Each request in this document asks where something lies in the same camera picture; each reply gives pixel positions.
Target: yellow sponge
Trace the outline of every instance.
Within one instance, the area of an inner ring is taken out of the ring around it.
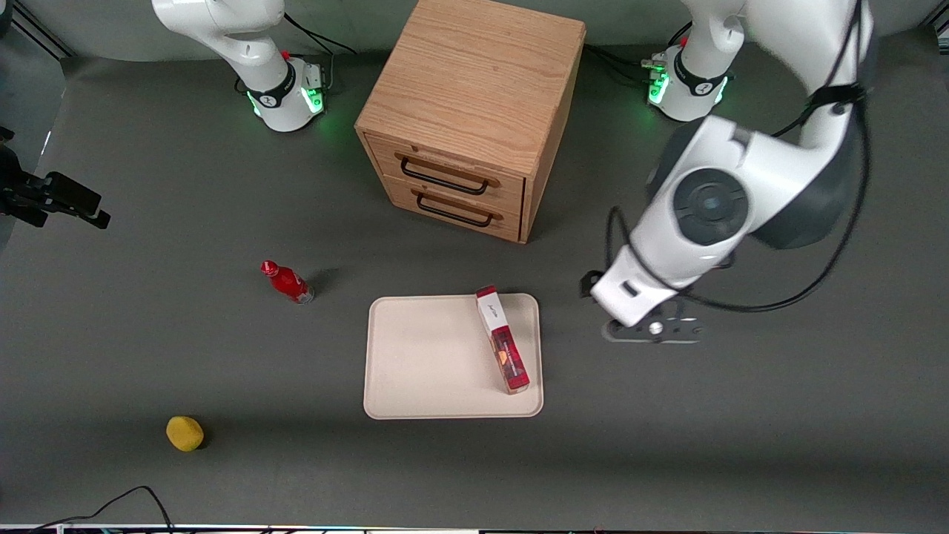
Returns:
[[[204,441],[204,430],[201,426],[191,417],[184,415],[176,415],[169,419],[165,434],[168,435],[168,441],[172,442],[175,448],[184,452],[195,450]]]

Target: cardboard box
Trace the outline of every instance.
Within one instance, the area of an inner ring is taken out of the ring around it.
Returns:
[[[482,288],[477,292],[477,308],[481,314],[481,322],[491,340],[497,366],[501,370],[504,384],[509,394],[524,391],[530,385],[528,372],[524,369],[521,354],[517,351],[514,337],[508,319],[504,316],[501,299],[497,296],[494,286]]]

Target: bottle cap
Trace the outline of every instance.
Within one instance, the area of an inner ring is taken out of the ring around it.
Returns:
[[[260,271],[268,277],[276,277],[279,270],[280,266],[269,259],[260,264]]]

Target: drawer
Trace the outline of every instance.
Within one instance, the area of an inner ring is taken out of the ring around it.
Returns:
[[[405,180],[383,178],[385,191],[393,204],[402,209],[457,224],[508,241],[518,241],[521,220],[518,215],[451,199],[423,191]]]
[[[443,198],[470,200],[508,213],[520,214],[524,179],[492,171],[405,143],[366,134],[366,140],[383,174],[425,187]]]

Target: drawer handle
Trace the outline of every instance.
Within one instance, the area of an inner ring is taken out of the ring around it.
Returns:
[[[461,217],[460,215],[455,215],[454,213],[451,213],[451,212],[440,210],[438,208],[433,208],[432,206],[426,206],[425,204],[421,203],[422,199],[424,199],[425,196],[421,193],[416,193],[416,195],[418,195],[418,197],[416,198],[416,205],[419,207],[421,211],[427,211],[428,213],[441,215],[442,217],[447,217],[448,219],[457,220],[458,222],[464,222],[465,224],[471,224],[472,226],[476,226],[478,228],[487,228],[488,225],[491,224],[491,220],[494,218],[494,216],[490,213],[488,214],[487,220],[473,220],[473,219],[468,219],[466,217]]]
[[[484,192],[488,190],[487,180],[481,183],[481,187],[478,187],[477,189],[473,189],[472,187],[465,187],[464,185],[458,185],[457,183],[451,183],[450,181],[441,180],[441,179],[435,178],[434,176],[428,176],[427,174],[421,174],[420,172],[409,170],[405,167],[405,165],[407,164],[409,164],[409,159],[402,158],[401,168],[402,168],[402,174],[404,174],[405,176],[417,178],[421,181],[427,181],[435,185],[441,185],[442,187],[448,187],[449,189],[454,189],[456,191],[460,191],[461,193],[467,193],[469,195],[484,195]]]

